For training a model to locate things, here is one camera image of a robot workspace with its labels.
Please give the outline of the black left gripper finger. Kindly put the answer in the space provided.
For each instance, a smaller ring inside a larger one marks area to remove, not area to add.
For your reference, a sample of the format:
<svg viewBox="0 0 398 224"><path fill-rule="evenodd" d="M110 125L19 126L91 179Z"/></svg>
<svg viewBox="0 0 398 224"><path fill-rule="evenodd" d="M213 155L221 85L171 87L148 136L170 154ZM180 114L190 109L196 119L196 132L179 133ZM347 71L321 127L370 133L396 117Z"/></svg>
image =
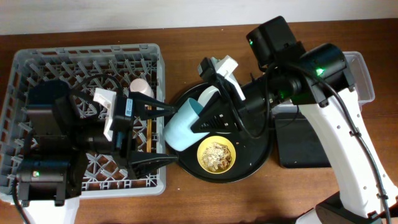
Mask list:
<svg viewBox="0 0 398 224"><path fill-rule="evenodd" d="M170 116L177 112L177 107L158 101L147 95L133 95L134 114L141 120Z"/></svg>
<svg viewBox="0 0 398 224"><path fill-rule="evenodd" d="M176 155L132 151L129 155L129 179L141 179L177 161Z"/></svg>

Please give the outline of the pink plastic cup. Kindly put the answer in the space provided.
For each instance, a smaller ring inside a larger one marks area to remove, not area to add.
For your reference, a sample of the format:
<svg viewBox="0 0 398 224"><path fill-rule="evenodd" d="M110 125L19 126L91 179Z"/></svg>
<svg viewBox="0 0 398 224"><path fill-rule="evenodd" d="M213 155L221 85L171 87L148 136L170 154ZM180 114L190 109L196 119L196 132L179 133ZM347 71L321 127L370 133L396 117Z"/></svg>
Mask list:
<svg viewBox="0 0 398 224"><path fill-rule="evenodd" d="M143 78L136 78L130 84L130 91L145 94L151 98L155 97L149 83Z"/></svg>

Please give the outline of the wooden chopstick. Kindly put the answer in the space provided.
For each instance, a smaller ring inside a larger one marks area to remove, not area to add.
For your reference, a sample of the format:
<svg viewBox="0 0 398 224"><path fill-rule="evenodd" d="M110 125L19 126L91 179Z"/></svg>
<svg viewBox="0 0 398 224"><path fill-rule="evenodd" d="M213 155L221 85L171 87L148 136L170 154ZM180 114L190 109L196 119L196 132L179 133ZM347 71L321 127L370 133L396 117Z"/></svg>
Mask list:
<svg viewBox="0 0 398 224"><path fill-rule="evenodd" d="M147 120L147 142L146 142L146 152L151 153L152 151L152 120Z"/></svg>

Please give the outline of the white round plate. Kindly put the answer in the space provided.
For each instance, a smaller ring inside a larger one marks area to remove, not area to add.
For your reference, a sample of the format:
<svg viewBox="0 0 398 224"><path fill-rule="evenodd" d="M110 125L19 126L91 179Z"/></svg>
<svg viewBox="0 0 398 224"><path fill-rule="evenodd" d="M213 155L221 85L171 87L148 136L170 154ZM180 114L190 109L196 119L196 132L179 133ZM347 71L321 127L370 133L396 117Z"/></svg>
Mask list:
<svg viewBox="0 0 398 224"><path fill-rule="evenodd" d="M210 101L211 97L217 92L219 92L219 90L215 86L209 86L199 96L199 104L201 104L202 107L205 107L206 104Z"/></svg>

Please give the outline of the yellow bowl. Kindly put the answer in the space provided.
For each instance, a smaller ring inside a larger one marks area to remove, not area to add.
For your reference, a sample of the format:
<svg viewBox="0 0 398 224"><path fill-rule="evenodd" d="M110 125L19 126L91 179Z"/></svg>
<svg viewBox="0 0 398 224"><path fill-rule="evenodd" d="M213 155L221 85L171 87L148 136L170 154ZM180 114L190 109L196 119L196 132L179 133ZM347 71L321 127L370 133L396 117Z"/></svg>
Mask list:
<svg viewBox="0 0 398 224"><path fill-rule="evenodd" d="M202 169L211 174L229 171L236 162L233 143L223 136L204 139L197 150L197 160Z"/></svg>

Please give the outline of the food scraps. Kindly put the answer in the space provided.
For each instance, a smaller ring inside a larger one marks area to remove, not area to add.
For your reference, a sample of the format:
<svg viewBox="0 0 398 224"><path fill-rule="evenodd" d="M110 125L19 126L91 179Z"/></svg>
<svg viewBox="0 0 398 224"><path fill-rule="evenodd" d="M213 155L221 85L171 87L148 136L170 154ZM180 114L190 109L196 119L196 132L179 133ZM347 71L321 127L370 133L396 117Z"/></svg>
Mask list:
<svg viewBox="0 0 398 224"><path fill-rule="evenodd" d="M202 154L202 161L205 168L212 172L221 172L226 170L232 157L227 145L213 142Z"/></svg>

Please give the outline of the blue plastic cup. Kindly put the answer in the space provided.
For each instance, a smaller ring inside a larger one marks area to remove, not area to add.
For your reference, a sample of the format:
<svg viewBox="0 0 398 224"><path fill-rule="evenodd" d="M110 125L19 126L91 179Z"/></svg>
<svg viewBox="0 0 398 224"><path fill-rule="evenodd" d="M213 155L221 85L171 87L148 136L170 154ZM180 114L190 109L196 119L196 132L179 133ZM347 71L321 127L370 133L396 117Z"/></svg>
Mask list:
<svg viewBox="0 0 398 224"><path fill-rule="evenodd" d="M188 98L173 115L164 129L166 143L176 151L184 151L209 134L194 133L191 126L199 119L203 107L197 100Z"/></svg>

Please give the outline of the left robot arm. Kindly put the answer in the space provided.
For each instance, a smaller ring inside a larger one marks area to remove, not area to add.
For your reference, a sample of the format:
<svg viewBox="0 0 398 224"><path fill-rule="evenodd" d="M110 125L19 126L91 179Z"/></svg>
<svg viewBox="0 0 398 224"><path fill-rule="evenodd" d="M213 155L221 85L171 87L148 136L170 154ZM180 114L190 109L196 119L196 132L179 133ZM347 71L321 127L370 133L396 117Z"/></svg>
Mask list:
<svg viewBox="0 0 398 224"><path fill-rule="evenodd" d="M27 114L33 130L12 187L25 223L73 223L80 205L89 153L109 155L131 180L173 163L176 156L138 150L135 119L174 114L173 106L143 93L97 88L93 96L53 80L29 92Z"/></svg>

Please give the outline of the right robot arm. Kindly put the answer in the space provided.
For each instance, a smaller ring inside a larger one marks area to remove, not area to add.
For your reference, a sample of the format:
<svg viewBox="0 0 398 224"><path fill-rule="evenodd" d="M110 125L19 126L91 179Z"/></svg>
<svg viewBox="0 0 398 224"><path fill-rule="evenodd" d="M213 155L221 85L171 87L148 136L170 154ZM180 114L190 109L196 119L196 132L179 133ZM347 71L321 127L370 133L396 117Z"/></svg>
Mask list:
<svg viewBox="0 0 398 224"><path fill-rule="evenodd" d="M235 62L199 65L215 86L194 133L245 132L248 118L291 101L316 132L338 181L339 191L297 218L297 223L390 223L397 216L397 187L386 174L365 127L354 76L342 51L323 44L306 51L281 16L252 30L247 41L262 76L240 86L229 78Z"/></svg>

